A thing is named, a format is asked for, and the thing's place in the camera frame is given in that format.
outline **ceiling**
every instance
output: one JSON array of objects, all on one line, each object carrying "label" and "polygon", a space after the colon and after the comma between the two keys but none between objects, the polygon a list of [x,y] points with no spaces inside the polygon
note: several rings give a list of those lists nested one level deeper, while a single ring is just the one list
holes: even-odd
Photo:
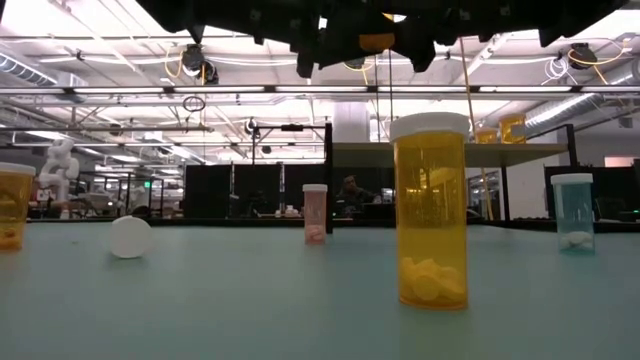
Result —
[{"label": "ceiling", "polygon": [[[176,61],[180,51],[191,39],[186,32],[171,34],[164,31],[135,0],[68,0],[65,12],[55,6],[56,0],[8,0],[0,26],[0,53],[7,53],[33,66],[42,73],[55,77],[60,72],[72,73],[89,86],[151,86],[200,85],[199,81],[182,73],[173,77],[168,74],[179,69]],[[42,11],[33,11],[34,7]],[[479,43],[477,38],[465,38],[465,57],[470,71],[470,83],[477,85],[554,85],[586,83],[597,79],[593,68],[589,70],[562,71],[555,67],[558,76],[551,78],[550,66],[558,53],[566,54],[575,42],[588,42],[599,61],[614,59],[600,66],[605,74],[623,65],[640,51],[638,37],[638,10],[617,11],[572,39],[561,39],[548,48],[540,48],[536,31],[503,34],[503,39],[492,43]],[[220,85],[450,85],[464,84],[462,51],[460,41],[452,47],[438,45],[438,58],[424,73],[413,73],[408,60],[383,53],[376,59],[367,59],[365,71],[354,71],[343,64],[323,70],[315,70],[310,82],[298,77],[295,71],[295,55],[286,44],[265,41],[264,46],[255,45],[253,39],[243,34],[207,28],[203,41],[204,53],[215,64],[220,76]],[[478,60],[479,54],[484,58]],[[0,74],[2,86],[32,86],[10,74]],[[298,97],[276,99],[275,95],[243,95],[241,104],[235,95],[208,96],[209,105],[200,113],[189,114],[180,106],[106,107],[77,106],[76,116],[86,119],[86,126],[102,126],[121,123],[131,126],[178,126],[189,120],[215,129],[213,132],[165,131],[162,141],[213,142],[247,141],[243,132],[247,119],[254,118],[261,125],[285,123],[323,124],[334,115],[335,101],[344,99],[333,96]],[[17,99],[25,104],[47,100],[24,97]],[[523,112],[540,103],[535,98],[510,101],[508,99],[475,100],[473,111],[476,120],[497,119],[511,112]],[[391,101],[370,101],[371,137],[377,139],[377,121],[388,127],[392,113]],[[70,123],[72,110],[69,106],[47,106],[42,111],[59,120]],[[462,99],[425,100],[396,99],[393,101],[393,116],[404,116],[417,112],[453,111],[469,115],[467,102]],[[602,130],[616,130],[615,126],[603,126]],[[125,134],[112,137],[107,133],[96,134],[101,141],[141,141],[142,134]],[[274,131],[263,141],[321,141],[311,131],[281,133]],[[241,161],[248,147],[231,149],[228,146],[193,147],[187,149],[200,158],[217,161]],[[156,154],[142,149],[140,156],[147,159]],[[320,158],[321,146],[299,146],[274,149],[269,154],[260,154],[266,159]]]}]

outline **black cubicle panel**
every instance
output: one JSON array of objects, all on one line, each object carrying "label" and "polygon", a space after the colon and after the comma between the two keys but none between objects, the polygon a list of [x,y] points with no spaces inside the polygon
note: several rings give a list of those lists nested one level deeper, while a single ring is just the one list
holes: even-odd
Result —
[{"label": "black cubicle panel", "polygon": [[333,190],[335,194],[340,193],[344,178],[351,175],[355,176],[358,187],[374,194],[380,194],[383,188],[393,189],[395,186],[393,168],[337,167],[333,169]]},{"label": "black cubicle panel", "polygon": [[604,168],[604,167],[545,167],[545,183],[549,217],[555,219],[555,199],[551,176],[572,173],[587,173],[593,175],[591,196],[596,218],[600,213],[605,218],[616,218],[617,212],[631,211],[640,208],[640,187],[633,167]]},{"label": "black cubicle panel", "polygon": [[302,186],[324,184],[324,164],[301,164],[284,166],[284,202],[300,209],[304,205]]},{"label": "black cubicle panel", "polygon": [[281,165],[235,165],[233,192],[239,196],[240,213],[249,205],[251,196],[262,192],[266,203],[260,212],[273,214],[280,208]]},{"label": "black cubicle panel", "polygon": [[229,209],[230,165],[189,165],[184,189],[184,217],[223,219]]}]

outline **table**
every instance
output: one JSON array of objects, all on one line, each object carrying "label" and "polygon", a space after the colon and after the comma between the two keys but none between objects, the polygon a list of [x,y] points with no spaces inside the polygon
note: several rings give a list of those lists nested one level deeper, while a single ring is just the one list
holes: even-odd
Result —
[{"label": "table", "polygon": [[32,224],[0,254],[0,352],[13,359],[639,359],[640,240],[469,227],[470,308],[401,305],[394,230],[154,228],[145,258],[108,224]]}]

